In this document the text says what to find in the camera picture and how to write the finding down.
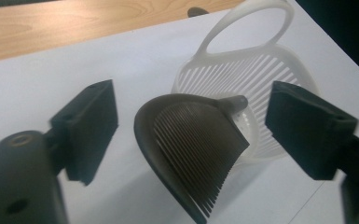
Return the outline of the small dark round object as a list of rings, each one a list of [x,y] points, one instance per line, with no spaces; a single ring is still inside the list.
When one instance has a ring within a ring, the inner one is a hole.
[[[208,14],[208,11],[204,8],[201,7],[191,7],[188,11],[187,11],[187,16],[189,18],[193,18],[193,17],[198,17],[201,15],[206,15]]]

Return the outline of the black spatula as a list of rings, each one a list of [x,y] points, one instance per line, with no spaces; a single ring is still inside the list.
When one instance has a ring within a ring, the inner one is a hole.
[[[197,224],[206,224],[228,174],[250,146],[232,116],[242,95],[211,99],[168,94],[144,104],[134,134],[162,184]]]

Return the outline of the wooden table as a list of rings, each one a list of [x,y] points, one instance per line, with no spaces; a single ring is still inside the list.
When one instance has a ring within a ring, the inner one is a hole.
[[[59,0],[0,7],[0,60],[209,12],[243,0]]]

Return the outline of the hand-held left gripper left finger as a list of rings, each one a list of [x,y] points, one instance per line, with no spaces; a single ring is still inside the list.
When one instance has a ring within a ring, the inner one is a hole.
[[[50,120],[49,153],[55,172],[89,185],[118,127],[113,81],[85,88]]]

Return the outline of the white plastic basket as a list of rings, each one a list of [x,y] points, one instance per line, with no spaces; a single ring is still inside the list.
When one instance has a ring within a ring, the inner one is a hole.
[[[220,53],[207,51],[213,39],[234,22],[272,10],[283,13],[283,24],[277,34],[265,43]],[[246,97],[246,109],[233,116],[235,124],[250,143],[238,158],[238,164],[272,161],[285,155],[284,149],[265,126],[273,81],[295,84],[314,94],[318,92],[311,74],[296,54],[277,44],[294,14],[293,7],[286,0],[245,0],[217,23],[195,55],[178,72],[173,83],[173,93],[214,99],[236,95]]]

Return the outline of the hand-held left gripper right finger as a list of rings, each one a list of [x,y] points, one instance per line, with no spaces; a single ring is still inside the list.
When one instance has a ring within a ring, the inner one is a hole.
[[[339,151],[352,140],[358,119],[297,85],[275,81],[265,124],[275,140],[315,180],[330,180]]]

